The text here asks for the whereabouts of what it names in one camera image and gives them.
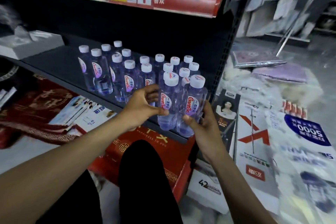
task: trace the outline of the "white bottle cap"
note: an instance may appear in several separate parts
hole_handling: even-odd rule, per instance
[[[148,56],[141,56],[140,57],[141,64],[149,64],[149,57]]]
[[[122,49],[121,53],[123,54],[124,57],[130,57],[132,52],[130,49]]]
[[[190,78],[190,86],[193,88],[201,89],[204,87],[205,78],[201,75],[194,74]]]
[[[152,71],[152,65],[151,64],[141,64],[141,71],[144,73],[149,73]]]
[[[190,75],[189,68],[185,68],[185,67],[180,68],[180,71],[179,71],[178,75],[181,76],[181,77],[189,77],[189,75]]]
[[[188,83],[190,83],[190,77],[183,77],[181,80],[182,87],[184,87]]]
[[[173,68],[174,68],[174,66],[171,63],[164,63],[163,64],[163,71],[165,71],[165,72],[170,73],[170,72],[173,71]]]
[[[121,42],[121,41],[114,41],[113,45],[114,45],[114,47],[122,47],[123,46],[123,42]]]
[[[155,61],[164,62],[165,61],[165,56],[163,54],[157,54],[157,55],[155,55]]]
[[[104,52],[108,52],[111,50],[111,45],[109,44],[102,44],[101,45],[101,49],[104,51]]]
[[[191,62],[189,64],[189,69],[191,71],[197,71],[199,68],[200,68],[200,65],[198,63],[196,63],[196,62]]]
[[[82,53],[88,53],[90,51],[90,49],[87,45],[81,45],[79,47],[79,51],[82,52]]]
[[[123,61],[123,56],[120,53],[115,53],[112,55],[112,61],[114,63],[120,63]]]
[[[101,49],[92,49],[91,50],[91,55],[95,57],[99,57],[102,55],[102,50]]]
[[[179,57],[171,57],[170,58],[170,63],[172,63],[174,66],[177,66],[180,64],[180,58]]]
[[[133,69],[135,68],[135,61],[134,60],[125,60],[125,68],[127,69]]]
[[[176,86],[179,83],[179,75],[177,73],[167,73],[163,75],[165,80],[165,85],[167,86]]]
[[[183,61],[186,63],[191,63],[193,61],[194,57],[190,55],[185,55]]]

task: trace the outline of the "bottle label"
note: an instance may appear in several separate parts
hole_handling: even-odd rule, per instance
[[[154,83],[153,80],[151,80],[151,79],[145,79],[145,86],[151,85],[153,83]]]
[[[112,82],[114,82],[116,80],[116,75],[111,67],[110,67],[110,71],[111,71]]]
[[[96,78],[101,77],[103,73],[102,67],[98,63],[95,63],[95,62],[92,62],[92,66],[93,66],[93,71],[94,71]]]
[[[125,75],[125,85],[126,85],[126,91],[130,92],[134,88],[134,80],[132,77]]]
[[[82,72],[85,73],[86,72],[85,62],[82,59],[80,59],[80,58],[78,58],[78,60],[79,60],[79,64],[81,65]]]
[[[168,109],[171,107],[171,100],[170,97],[164,93],[161,93],[161,100],[160,100],[161,107],[164,109]]]
[[[199,105],[200,103],[195,97],[188,96],[187,106],[185,107],[185,114],[189,116],[195,114]]]

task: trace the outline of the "person's right hand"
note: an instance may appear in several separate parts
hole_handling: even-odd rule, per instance
[[[194,118],[188,115],[183,116],[183,121],[193,129],[199,149],[202,151],[205,160],[211,163],[218,154],[223,154],[226,149],[208,101],[204,105],[203,112],[204,118],[201,124],[198,124]]]

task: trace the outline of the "person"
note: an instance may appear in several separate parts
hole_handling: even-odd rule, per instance
[[[102,223],[99,195],[87,166],[119,135],[168,110],[149,105],[158,85],[135,91],[124,109],[77,140],[24,162],[0,175],[0,223]],[[237,223],[275,224],[225,150],[211,105],[204,118],[183,120],[195,132],[204,158],[219,179],[232,219]],[[123,223],[182,223],[162,161],[144,140],[124,152],[118,183]]]
[[[224,106],[217,105],[216,113],[223,118],[234,120],[236,118],[236,112],[232,111],[232,103],[230,101],[225,101]]]

